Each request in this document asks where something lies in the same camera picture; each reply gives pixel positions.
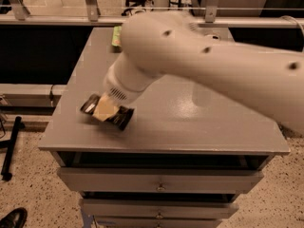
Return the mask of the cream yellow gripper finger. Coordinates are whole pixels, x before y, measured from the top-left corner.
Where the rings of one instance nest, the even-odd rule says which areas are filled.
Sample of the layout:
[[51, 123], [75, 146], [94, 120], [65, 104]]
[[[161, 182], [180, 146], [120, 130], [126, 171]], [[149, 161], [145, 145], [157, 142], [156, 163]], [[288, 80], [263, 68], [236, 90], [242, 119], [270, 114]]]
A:
[[119, 111], [119, 107], [111, 100], [107, 94], [103, 94], [97, 103], [93, 117], [99, 121], [104, 122]]

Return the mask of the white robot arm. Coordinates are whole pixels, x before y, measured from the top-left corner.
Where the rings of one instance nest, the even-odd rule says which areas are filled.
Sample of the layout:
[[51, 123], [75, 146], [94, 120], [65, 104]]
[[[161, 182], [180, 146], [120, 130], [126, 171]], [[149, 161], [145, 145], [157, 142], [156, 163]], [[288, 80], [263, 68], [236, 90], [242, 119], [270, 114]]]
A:
[[304, 54], [216, 40], [182, 11], [138, 13], [122, 24], [123, 51], [104, 77], [105, 116], [164, 75], [206, 86], [304, 132]]

